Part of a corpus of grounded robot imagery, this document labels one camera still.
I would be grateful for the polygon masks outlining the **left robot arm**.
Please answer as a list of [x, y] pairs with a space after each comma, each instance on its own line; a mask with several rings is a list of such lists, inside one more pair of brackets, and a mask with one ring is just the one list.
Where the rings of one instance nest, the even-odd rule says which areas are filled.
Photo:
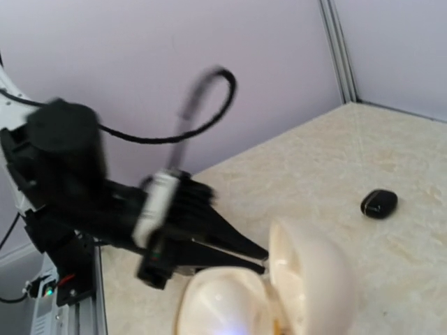
[[237, 80], [228, 69], [209, 69], [197, 81], [172, 137], [110, 134], [138, 144], [171, 144], [167, 166], [139, 186], [108, 178], [102, 133], [90, 107], [56, 98], [38, 103], [1, 96], [12, 114], [1, 117], [1, 166], [11, 184], [17, 217], [57, 277], [40, 278], [24, 296], [56, 297], [72, 306], [94, 297], [95, 253], [110, 245], [141, 257], [136, 276], [162, 290], [174, 273], [240, 267], [263, 274], [269, 253], [239, 233], [213, 207], [214, 191], [180, 169], [186, 141], [217, 124], [232, 105]]

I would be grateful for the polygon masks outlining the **black earbud charging case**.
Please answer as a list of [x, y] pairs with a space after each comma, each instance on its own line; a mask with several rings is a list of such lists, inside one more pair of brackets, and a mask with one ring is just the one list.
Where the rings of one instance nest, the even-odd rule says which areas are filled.
[[385, 189], [375, 189], [362, 200], [360, 211], [368, 218], [383, 220], [395, 212], [397, 205], [396, 193]]

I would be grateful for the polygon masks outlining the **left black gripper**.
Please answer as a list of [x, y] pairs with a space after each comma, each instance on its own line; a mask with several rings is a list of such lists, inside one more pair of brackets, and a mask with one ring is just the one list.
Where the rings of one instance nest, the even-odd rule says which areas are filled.
[[200, 209], [173, 209], [167, 224], [148, 237], [137, 278], [151, 288], [164, 290], [173, 274], [192, 276], [213, 267], [241, 267], [257, 274], [265, 273], [263, 265], [193, 240], [257, 260], [266, 260], [269, 256], [266, 249], [237, 231], [209, 205]]

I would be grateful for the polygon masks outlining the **white earbud charging case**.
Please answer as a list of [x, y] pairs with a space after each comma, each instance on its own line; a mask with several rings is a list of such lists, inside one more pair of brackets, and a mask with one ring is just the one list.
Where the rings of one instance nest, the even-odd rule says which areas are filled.
[[348, 334], [356, 278], [345, 252], [312, 225], [276, 220], [268, 273], [213, 267], [184, 289], [174, 334]]

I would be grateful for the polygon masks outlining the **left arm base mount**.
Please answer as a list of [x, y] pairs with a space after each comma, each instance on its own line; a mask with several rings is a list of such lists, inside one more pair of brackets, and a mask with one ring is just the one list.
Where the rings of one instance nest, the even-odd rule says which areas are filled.
[[95, 295], [95, 245], [91, 237], [74, 232], [60, 239], [48, 235], [38, 245], [56, 267], [57, 277], [46, 283], [43, 289], [39, 287], [50, 277], [48, 274], [40, 275], [26, 284], [25, 292], [28, 297], [36, 299], [55, 293], [57, 306], [72, 306]]

